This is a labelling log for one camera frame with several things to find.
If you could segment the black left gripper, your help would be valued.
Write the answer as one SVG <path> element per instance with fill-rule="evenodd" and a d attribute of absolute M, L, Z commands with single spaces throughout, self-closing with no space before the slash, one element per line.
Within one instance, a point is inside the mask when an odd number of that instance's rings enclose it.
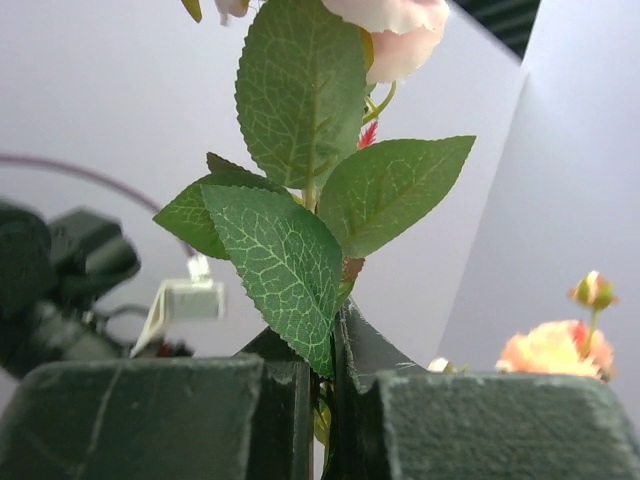
<path fill-rule="evenodd" d="M 125 356 L 129 356 L 137 342 L 138 330 L 149 308 L 139 304 L 124 304 L 110 310 L 92 309 L 81 314 L 81 321 L 92 331 L 112 340 Z M 171 340 L 165 334 L 152 337 L 134 355 L 135 358 L 192 358 L 195 350 L 184 340 Z"/>

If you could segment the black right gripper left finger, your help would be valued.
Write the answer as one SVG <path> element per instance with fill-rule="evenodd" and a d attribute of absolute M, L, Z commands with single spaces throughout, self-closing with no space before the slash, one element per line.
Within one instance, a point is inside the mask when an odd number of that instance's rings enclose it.
<path fill-rule="evenodd" d="M 5 479 L 308 479 L 310 370 L 277 334 L 226 358 L 58 362 L 1 419 Z"/>

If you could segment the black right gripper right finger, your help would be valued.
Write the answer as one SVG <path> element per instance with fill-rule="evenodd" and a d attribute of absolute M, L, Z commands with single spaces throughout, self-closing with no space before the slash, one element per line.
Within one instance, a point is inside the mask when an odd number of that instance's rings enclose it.
<path fill-rule="evenodd" d="M 639 442 L 598 381 L 431 373 L 366 322 L 336 317 L 340 479 L 635 479 Z"/>

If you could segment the peach flower stem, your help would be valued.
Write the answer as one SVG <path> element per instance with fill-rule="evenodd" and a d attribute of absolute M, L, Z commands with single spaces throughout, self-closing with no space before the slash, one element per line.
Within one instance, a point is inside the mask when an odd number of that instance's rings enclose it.
<path fill-rule="evenodd" d="M 617 302 L 612 283 L 591 271 L 568 292 L 589 311 L 589 321 L 544 322 L 505 344 L 495 369 L 499 373 L 533 373 L 591 377 L 608 383 L 615 375 L 614 350 L 598 328 L 599 314 Z"/>

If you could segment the pink flower stem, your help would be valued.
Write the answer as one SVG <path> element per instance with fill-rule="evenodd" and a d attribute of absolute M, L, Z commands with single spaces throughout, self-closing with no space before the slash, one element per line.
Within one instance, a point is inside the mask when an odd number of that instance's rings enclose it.
<path fill-rule="evenodd" d="M 452 190 L 471 135 L 378 141 L 383 103 L 441 42 L 444 1 L 266 1 L 235 80 L 237 119 L 255 171 L 209 154 L 209 172 L 156 222 L 231 262 L 270 330 L 314 372 L 323 475 L 336 477 L 333 321 L 366 258 Z"/>

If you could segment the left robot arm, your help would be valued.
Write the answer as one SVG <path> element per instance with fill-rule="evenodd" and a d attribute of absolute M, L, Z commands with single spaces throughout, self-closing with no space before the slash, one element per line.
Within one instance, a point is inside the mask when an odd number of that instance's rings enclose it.
<path fill-rule="evenodd" d="M 16 380 L 59 361 L 125 358 L 95 303 L 141 262 L 120 224 L 87 209 L 51 222 L 1 203 L 1 368 Z"/>

